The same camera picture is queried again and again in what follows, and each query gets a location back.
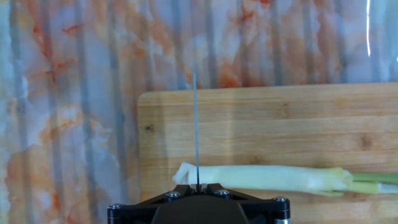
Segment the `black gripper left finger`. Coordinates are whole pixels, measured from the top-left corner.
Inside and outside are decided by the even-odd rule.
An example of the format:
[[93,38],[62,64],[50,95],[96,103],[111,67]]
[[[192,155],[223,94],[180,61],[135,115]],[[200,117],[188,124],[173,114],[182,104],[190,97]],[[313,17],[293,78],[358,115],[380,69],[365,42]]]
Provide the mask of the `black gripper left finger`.
[[107,207],[108,224],[133,223],[140,218],[153,218],[161,205],[194,194],[190,185],[177,185],[173,190],[135,205],[114,203]]

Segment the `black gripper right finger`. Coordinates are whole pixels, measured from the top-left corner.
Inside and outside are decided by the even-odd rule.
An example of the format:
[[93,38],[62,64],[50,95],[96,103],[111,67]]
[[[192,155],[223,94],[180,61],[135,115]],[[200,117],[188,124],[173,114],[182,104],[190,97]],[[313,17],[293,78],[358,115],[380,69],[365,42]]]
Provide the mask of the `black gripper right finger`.
[[226,189],[221,184],[202,184],[201,191],[236,203],[239,215],[247,218],[248,223],[291,224],[290,200],[286,197],[261,199]]

